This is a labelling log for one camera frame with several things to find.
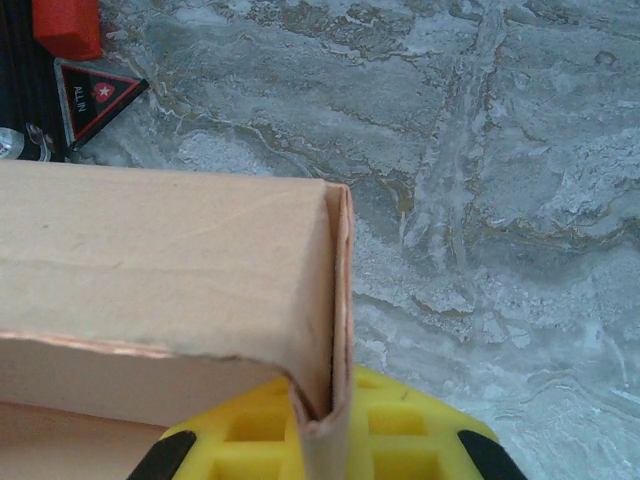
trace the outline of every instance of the cardboard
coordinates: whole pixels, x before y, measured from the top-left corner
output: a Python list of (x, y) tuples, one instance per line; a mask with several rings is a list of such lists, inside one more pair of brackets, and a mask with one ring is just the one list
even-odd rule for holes
[(0, 478), (125, 480), (161, 427), (0, 404)]
[[(137, 445), (158, 433), (145, 425), (171, 426), (284, 374), (307, 479), (344, 477), (345, 186), (7, 161), (0, 201), (0, 427), (85, 415), (59, 422), (68, 438), (84, 444), (108, 419), (105, 438), (131, 432)], [(0, 469), (12, 438), (30, 437), (5, 438)], [(0, 478), (52, 478), (13, 468)], [(87, 478), (74, 475), (64, 478)]]

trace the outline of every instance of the black object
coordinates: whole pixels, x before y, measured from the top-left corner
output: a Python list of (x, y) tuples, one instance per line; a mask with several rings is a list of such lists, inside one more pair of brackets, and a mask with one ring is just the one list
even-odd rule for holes
[(54, 58), (32, 28), (31, 0), (0, 0), (0, 159), (64, 161)]
[(196, 439), (194, 432), (183, 430), (157, 441), (127, 480), (171, 480)]
[(62, 59), (56, 59), (55, 71), (67, 144), (72, 151), (91, 140), (149, 86), (146, 80)]
[(484, 480), (527, 480), (506, 450), (490, 438), (470, 430), (458, 438)]

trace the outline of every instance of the red plastic piece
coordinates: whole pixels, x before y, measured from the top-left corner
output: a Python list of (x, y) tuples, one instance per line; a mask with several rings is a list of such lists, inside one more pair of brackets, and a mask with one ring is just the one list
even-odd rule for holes
[(53, 56), (82, 62), (102, 56), (98, 0), (33, 0), (33, 36)]

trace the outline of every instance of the yellow plastic object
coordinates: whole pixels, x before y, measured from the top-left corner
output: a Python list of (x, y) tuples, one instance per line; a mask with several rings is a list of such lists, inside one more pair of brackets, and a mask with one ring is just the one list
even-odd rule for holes
[[(356, 367), (349, 480), (482, 480), (458, 438), (484, 423), (384, 375)], [(173, 480), (302, 480), (287, 380), (277, 379), (167, 430), (197, 440)]]

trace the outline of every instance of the gray marble surface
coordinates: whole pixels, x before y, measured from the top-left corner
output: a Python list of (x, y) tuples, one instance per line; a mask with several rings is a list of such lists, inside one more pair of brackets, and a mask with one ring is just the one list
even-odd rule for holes
[(76, 161), (349, 184), (357, 359), (530, 479), (640, 478), (640, 1), (103, 0)]

